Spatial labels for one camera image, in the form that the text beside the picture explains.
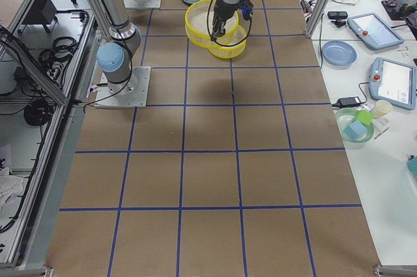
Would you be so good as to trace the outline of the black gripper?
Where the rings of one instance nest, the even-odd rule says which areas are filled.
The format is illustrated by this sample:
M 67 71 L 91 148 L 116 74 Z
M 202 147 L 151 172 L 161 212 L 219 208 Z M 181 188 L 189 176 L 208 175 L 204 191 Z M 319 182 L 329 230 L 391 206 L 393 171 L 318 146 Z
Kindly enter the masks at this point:
M 223 0 L 216 0 L 214 16 L 212 19 L 211 37 L 220 38 L 225 34 L 226 22 L 233 17 L 238 8 L 238 3 L 229 4 Z

